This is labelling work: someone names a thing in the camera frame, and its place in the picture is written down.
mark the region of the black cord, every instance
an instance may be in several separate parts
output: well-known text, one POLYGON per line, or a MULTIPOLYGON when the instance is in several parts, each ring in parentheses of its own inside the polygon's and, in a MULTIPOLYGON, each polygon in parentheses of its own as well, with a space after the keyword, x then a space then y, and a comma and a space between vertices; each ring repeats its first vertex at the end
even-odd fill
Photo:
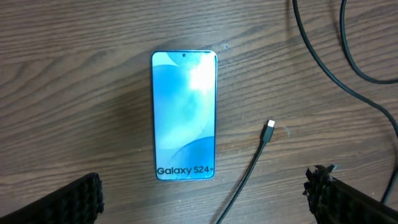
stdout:
MULTIPOLYGON (((321 61, 321 59, 319 58, 319 56, 317 55, 317 53, 315 52, 315 50, 313 49, 310 41, 308 40, 308 37, 304 31, 304 27, 300 18, 300 13, 299 13, 299 8, 297 6, 297 0, 293 0, 293 9, 294 9, 294 15, 296 17, 296 21, 297 21, 297 25, 298 25, 298 29, 300 30, 301 36, 303 38, 303 41, 305 43, 305 45, 307 46, 307 49, 310 51, 312 57, 315 59, 315 61, 317 62, 317 64, 319 65, 319 67, 321 67, 321 69, 326 73, 326 75, 334 82, 336 83, 336 85, 338 85, 340 88, 342 88, 344 91, 346 91, 347 93, 351 94, 353 97, 362 100, 363 102, 371 105, 372 107, 378 109, 379 111, 381 111, 390 121, 390 123, 392 124, 392 127, 394 128, 394 131, 396 132, 396 136, 398 138, 398 125, 397 122, 395 121, 395 119, 391 116, 391 114, 384 109, 382 106, 378 105, 377 103, 367 99, 366 97, 360 95, 359 93, 356 93, 355 91, 353 91, 352 89, 348 88, 346 85, 344 85, 344 83, 342 83, 341 81, 339 81, 339 79, 337 79, 334 74, 332 74, 329 69, 325 66, 325 64, 321 61)), ((391 178, 389 180, 388 186, 386 191, 384 192, 384 195, 381 199, 381 203, 386 203, 387 199, 392 191, 392 188, 394 186, 394 183, 396 181, 396 179, 398 178, 398 164, 396 165, 391 178)))
POLYGON ((342 0, 341 1, 341 7, 340 7, 340 37, 341 37, 341 43, 343 44, 343 51, 344 54, 346 55, 346 58, 348 60, 349 65, 353 70, 363 79, 366 81, 369 81, 371 83, 376 83, 376 84, 393 84, 393 83, 398 83, 398 79, 393 79, 393 80, 377 80, 375 78, 367 76, 365 73, 363 73, 355 64, 353 56, 351 56, 351 53, 349 52, 348 44, 347 44, 347 38, 346 38, 346 30, 345 30, 345 23, 344 23, 344 18, 345 18, 345 10, 346 10, 346 3, 347 0, 342 0))
POLYGON ((267 124, 264 126, 264 128, 262 129, 259 148, 258 148, 257 152, 255 153, 255 155, 253 156, 253 159, 250 162, 248 169, 244 173, 243 178, 238 185, 238 188, 236 189, 234 195, 232 196, 228 205, 224 209, 223 213, 218 218, 216 224, 220 224, 223 221, 224 217, 226 216, 226 214, 228 213, 228 211, 234 204, 235 200, 237 199, 239 193, 241 193, 244 185, 246 184, 246 182, 248 181, 248 179, 250 177, 251 172, 254 169, 254 166, 256 165, 257 161, 260 158, 262 150, 265 148, 267 142, 269 142, 271 140, 272 133, 274 132, 274 125, 275 125, 275 121, 269 120, 267 122, 267 124))

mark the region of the wooden surface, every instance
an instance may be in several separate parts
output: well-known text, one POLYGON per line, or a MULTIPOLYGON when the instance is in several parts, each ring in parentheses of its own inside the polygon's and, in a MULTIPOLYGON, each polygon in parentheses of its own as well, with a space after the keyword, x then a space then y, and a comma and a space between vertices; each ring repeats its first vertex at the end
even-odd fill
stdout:
MULTIPOLYGON (((368 83, 346 62, 340 2, 298 4, 330 70, 398 118, 398 86, 368 83)), ((395 0, 348 1, 349 46, 372 77, 398 75, 397 11, 395 0)), ((0 2, 0 216, 97 172, 97 224, 210 223, 266 119, 280 129, 224 223, 315 223, 301 195, 315 164, 337 164, 335 177, 381 198, 397 154, 392 127, 318 68, 290 1, 0 2), (218 54, 214 180, 155 179, 149 62, 158 49, 218 54)), ((398 209, 398 187, 388 205, 398 209)))

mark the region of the wood grain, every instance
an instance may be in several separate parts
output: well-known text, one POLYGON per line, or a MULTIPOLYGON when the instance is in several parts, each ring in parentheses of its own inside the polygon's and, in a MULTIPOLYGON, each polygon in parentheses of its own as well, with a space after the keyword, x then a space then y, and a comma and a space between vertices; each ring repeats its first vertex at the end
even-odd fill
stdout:
MULTIPOLYGON (((344 58, 340 2, 298 4, 330 70, 397 118, 397 85, 360 79, 344 58)), ((394 0, 347 3, 351 53, 372 77, 397 77, 397 11, 394 0)), ((393 129, 319 69, 290 0, 0 2, 0 216, 97 172, 105 211, 96 223, 210 223, 267 119, 278 138, 224 223, 315 223, 301 195, 315 164, 338 165, 335 177, 381 198, 397 157, 393 129), (218 54, 214 180, 155 179, 149 59, 157 49, 218 54)), ((397 187, 388 206, 398 209, 397 187)))

